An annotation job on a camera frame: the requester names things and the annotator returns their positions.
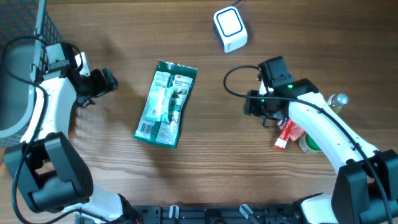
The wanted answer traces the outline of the red white snack packet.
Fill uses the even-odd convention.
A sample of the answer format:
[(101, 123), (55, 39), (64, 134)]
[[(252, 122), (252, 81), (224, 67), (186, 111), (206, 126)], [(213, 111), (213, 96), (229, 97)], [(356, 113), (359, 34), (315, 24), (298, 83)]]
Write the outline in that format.
[(281, 134), (279, 135), (274, 144), (275, 149), (278, 150), (285, 149), (287, 142), (289, 141), (290, 135), (292, 133), (292, 130), (294, 129), (294, 126), (295, 123), (291, 119), (288, 119), (284, 127), (282, 128)]

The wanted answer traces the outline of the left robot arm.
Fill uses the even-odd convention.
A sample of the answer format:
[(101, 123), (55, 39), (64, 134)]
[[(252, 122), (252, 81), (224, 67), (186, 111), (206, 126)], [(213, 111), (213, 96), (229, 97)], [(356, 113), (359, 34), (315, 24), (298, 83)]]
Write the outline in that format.
[(108, 68), (82, 75), (84, 61), (76, 59), (79, 50), (70, 43), (46, 44), (45, 51), (49, 64), (44, 74), (28, 83), (37, 92), (32, 122), (21, 142), (4, 155), (14, 178), (16, 217), (28, 222), (18, 206), (21, 194), (32, 212), (56, 213), (52, 223), (73, 213), (81, 222), (140, 223), (141, 216), (122, 195), (94, 185), (88, 166), (67, 137), (71, 110), (116, 90), (117, 79)]

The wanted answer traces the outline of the red tissue pack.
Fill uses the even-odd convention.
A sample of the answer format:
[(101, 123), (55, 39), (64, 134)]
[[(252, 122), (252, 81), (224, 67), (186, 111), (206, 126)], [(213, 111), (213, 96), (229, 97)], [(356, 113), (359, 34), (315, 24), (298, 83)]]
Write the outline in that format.
[[(277, 123), (277, 125), (278, 125), (278, 127), (279, 127), (280, 129), (283, 129), (284, 123), (285, 123), (285, 121), (280, 120), (280, 121)], [(306, 133), (306, 132), (305, 132), (300, 126), (298, 126), (297, 124), (295, 124), (294, 127), (293, 127), (292, 130), (291, 130), (291, 133), (290, 133), (290, 140), (294, 142), (294, 141), (300, 139), (301, 136), (303, 136), (305, 133)]]

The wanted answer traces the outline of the yellow oil bottle silver cap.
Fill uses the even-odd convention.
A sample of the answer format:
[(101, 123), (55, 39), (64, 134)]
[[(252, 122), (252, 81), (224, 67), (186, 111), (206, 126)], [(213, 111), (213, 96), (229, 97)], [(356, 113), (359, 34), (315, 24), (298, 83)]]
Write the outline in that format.
[(348, 96), (344, 93), (331, 95), (327, 104), (336, 114), (338, 114), (344, 105), (348, 104)]

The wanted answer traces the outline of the green lid jar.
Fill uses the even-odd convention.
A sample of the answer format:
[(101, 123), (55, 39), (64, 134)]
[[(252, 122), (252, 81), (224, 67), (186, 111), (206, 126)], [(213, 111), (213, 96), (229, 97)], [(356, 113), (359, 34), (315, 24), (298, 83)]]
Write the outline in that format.
[(307, 133), (300, 138), (299, 146), (307, 154), (317, 154), (322, 151)]

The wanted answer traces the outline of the green foil packet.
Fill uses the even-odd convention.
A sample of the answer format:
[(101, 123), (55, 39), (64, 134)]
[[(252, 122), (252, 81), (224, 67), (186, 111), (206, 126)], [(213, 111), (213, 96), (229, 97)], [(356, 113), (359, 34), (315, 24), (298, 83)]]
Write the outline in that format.
[(181, 118), (197, 77), (197, 69), (160, 60), (134, 139), (177, 147)]

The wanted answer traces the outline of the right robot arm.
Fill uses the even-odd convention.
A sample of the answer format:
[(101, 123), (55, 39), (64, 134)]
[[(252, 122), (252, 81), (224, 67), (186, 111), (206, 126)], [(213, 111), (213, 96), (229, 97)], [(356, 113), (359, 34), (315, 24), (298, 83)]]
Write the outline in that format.
[(294, 80), (283, 57), (255, 67), (259, 90), (246, 95), (246, 113), (288, 118), (326, 155), (337, 178), (331, 195), (299, 203), (307, 223), (382, 223), (397, 217), (397, 153), (380, 151), (356, 134), (308, 79)]

